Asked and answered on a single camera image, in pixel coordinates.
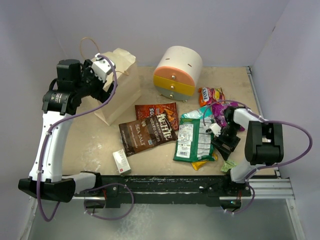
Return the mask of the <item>light green snack packet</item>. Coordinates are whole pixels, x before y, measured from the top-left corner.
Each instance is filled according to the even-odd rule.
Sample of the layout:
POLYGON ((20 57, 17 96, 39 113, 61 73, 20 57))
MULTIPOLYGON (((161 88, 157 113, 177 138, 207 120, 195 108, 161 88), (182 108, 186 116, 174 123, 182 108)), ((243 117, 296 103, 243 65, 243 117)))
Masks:
POLYGON ((231 170, 232 168, 234 168, 236 166, 237 166, 237 164, 234 161, 226 160, 226 161, 224 161, 222 167, 220 168, 220 171, 222 173, 226 174, 229 170, 231 170))

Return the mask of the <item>white paper bag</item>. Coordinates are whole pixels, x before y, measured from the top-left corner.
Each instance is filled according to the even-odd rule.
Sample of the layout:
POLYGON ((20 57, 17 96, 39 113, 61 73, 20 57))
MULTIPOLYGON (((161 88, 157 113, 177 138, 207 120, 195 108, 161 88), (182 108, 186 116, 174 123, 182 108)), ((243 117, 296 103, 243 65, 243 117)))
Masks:
POLYGON ((94 114, 107 125, 115 122, 142 95, 136 57, 129 51, 116 48, 103 53, 115 63, 117 88, 110 102, 94 114))

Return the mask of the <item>yellow snack packet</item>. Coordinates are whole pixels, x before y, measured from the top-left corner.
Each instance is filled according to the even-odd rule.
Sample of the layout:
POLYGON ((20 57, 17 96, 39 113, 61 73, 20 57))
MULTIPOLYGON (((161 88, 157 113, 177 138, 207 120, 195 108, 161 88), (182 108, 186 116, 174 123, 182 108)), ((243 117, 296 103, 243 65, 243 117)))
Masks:
POLYGON ((195 171, 198 171, 200 168, 202 168, 206 163, 208 162, 214 162, 214 161, 217 161, 218 160, 218 156, 213 153, 211 155, 212 159, 205 159, 205 160, 200 160, 200 161, 196 161, 196 162, 192 162, 191 163, 191 166, 193 167, 193 169, 195 171))

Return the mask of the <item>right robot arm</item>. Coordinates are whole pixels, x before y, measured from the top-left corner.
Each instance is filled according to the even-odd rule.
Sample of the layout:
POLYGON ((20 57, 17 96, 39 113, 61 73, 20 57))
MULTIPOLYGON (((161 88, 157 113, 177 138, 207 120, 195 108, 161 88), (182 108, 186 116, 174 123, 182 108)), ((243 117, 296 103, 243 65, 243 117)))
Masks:
POLYGON ((214 119, 206 106, 172 118, 167 108, 156 114, 147 105, 137 105, 136 120, 119 125, 123 148, 113 153, 118 172, 131 172, 130 156, 144 169, 153 170, 168 162, 177 163, 179 169, 191 164, 197 170, 219 157, 227 161, 240 141, 238 131, 245 129, 244 160, 222 183, 226 195, 235 195, 256 170, 283 160, 283 129, 279 123, 259 121, 237 104, 222 107, 224 124, 214 119))

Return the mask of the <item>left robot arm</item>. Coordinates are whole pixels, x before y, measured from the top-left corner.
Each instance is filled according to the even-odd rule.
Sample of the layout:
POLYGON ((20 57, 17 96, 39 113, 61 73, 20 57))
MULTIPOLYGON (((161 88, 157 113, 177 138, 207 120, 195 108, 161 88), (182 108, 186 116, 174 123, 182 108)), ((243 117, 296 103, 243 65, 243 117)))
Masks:
POLYGON ((68 203, 74 194, 86 190, 91 196, 103 191, 98 173, 83 171, 63 176, 63 155, 73 119, 82 99, 92 97, 101 103, 111 100, 117 86, 112 81, 104 90, 108 75, 116 72, 115 63, 106 57, 95 60, 60 60, 57 77, 42 98, 42 132, 36 159, 27 178, 18 182, 18 189, 29 196, 54 202, 68 203))

